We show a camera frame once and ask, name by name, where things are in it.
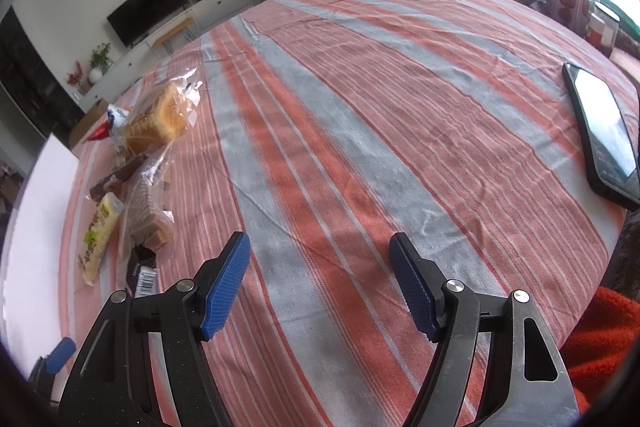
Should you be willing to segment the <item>wafer biscuits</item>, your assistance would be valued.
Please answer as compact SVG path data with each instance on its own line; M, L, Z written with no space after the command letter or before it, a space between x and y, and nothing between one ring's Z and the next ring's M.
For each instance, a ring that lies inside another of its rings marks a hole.
M174 238L175 220L169 207L171 149L165 145L153 152L129 180L120 219L120 260L128 259L136 246L160 254Z

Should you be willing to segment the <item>yellow green snack bar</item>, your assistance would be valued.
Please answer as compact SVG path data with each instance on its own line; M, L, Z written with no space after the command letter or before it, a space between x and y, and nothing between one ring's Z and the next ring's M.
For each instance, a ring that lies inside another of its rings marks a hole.
M100 264L124 208L125 205L113 192L106 193L96 207L78 255L82 278L89 286L98 279Z

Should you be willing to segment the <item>dark chocolate biscuit pack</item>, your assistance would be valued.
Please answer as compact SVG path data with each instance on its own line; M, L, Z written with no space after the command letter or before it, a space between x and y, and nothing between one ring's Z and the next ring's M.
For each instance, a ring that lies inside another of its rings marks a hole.
M148 154L138 155L128 161L126 165L118 167L107 176L104 176L90 188L90 199L93 202L101 202L101 199L107 193L118 195L122 191L122 186L137 172L148 157Z

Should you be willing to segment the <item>bread loaf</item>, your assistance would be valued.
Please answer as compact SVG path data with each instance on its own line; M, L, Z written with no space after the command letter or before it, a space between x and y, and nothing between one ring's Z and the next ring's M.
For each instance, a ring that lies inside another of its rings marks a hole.
M195 126L203 80L197 67L160 81L130 110L114 141L125 156L154 152Z

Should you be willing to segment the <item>red foil snack packet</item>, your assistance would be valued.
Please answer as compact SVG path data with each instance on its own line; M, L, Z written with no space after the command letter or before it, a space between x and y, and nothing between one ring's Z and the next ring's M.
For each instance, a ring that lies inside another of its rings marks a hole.
M102 141L109 138L111 136L111 127L112 125L108 120L103 121L87 136L87 141Z

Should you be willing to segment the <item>white triangular snack pack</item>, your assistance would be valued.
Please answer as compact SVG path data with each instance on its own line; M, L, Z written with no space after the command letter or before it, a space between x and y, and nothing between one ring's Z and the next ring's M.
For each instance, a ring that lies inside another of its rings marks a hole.
M107 106L106 116L108 122L108 131L111 134L117 133L125 124L129 115L129 110L110 104Z

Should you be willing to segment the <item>white foam board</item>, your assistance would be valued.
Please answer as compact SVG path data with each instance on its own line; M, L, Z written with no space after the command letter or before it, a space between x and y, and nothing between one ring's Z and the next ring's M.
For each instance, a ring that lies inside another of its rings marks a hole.
M1 341L23 376L61 340L58 273L78 158L51 135L17 194L1 254Z

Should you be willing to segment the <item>red grey striped tablecloth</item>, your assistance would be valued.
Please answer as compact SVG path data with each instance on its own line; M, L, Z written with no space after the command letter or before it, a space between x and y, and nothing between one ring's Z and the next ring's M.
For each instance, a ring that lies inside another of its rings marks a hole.
M269 0L119 98L197 67L198 119L170 152L168 287L236 230L250 265L205 352L240 426L398 426L434 351L387 256L405 232L474 291L529 291L562 348L624 210L588 185L562 66L605 56L510 0Z

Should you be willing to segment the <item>red fabric cushion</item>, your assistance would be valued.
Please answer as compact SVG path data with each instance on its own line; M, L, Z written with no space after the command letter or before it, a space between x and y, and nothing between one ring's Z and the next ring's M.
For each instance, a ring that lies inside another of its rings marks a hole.
M560 352L585 413L639 336L639 303L600 286Z

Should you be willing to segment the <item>black smartphone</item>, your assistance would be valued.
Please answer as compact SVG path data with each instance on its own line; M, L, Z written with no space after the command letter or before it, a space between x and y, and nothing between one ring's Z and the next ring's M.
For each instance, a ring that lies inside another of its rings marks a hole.
M574 63L562 66L574 108L591 190L630 211L639 209L639 165L613 91Z

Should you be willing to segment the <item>red flower arrangement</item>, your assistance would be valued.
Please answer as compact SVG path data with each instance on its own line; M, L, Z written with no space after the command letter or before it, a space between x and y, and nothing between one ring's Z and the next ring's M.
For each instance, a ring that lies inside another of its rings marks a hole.
M81 95L85 95L91 89L91 83L81 62L75 62L74 69L66 75L66 83Z

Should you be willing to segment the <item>wooden hairpin leg stool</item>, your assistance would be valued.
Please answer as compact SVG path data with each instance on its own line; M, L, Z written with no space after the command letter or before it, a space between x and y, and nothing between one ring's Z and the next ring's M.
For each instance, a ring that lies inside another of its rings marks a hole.
M173 38L177 36L183 36L187 42L191 42L195 39L193 32L191 30L191 26L194 24L194 18L192 16L188 16L180 23L175 24L171 28L162 32L153 42L152 48L164 48L168 55L174 53L174 46L171 43Z

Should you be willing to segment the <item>plant in white vase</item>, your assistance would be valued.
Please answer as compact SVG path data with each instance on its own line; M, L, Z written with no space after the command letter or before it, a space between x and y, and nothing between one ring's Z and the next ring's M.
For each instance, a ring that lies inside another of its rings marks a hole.
M91 52L88 80L93 86L102 79L113 64L110 57L111 48L111 43L104 42Z

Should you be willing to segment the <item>dark glass display cabinet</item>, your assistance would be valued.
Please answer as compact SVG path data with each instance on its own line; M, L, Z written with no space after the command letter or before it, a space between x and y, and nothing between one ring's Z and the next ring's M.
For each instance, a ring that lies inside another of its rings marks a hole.
M3 87L43 135L70 144L85 113L43 63L12 8L1 20L0 38Z

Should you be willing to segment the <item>white tv cabinet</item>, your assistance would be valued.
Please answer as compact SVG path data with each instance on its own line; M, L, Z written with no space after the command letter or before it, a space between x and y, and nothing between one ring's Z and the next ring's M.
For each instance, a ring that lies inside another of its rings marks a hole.
M115 102L158 62L251 5L250 0L202 0L189 6L124 54L76 104L87 113L99 100Z

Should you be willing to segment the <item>black flat television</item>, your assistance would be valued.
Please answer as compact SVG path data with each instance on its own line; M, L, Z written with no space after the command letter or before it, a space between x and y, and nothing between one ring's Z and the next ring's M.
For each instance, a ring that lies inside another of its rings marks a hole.
M124 46L131 46L153 26L186 7L186 0L127 0L107 17Z

